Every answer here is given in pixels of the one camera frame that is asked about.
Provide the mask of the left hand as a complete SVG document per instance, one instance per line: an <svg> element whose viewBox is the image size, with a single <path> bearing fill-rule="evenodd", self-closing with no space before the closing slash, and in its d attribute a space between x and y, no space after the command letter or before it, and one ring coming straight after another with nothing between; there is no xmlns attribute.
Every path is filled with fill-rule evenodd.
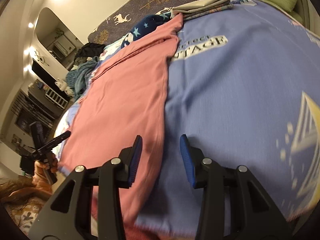
<svg viewBox="0 0 320 240"><path fill-rule="evenodd" d="M37 160L34 163L34 176L37 179L46 179L51 184L56 182L57 158L53 152L47 153L44 162Z"/></svg>

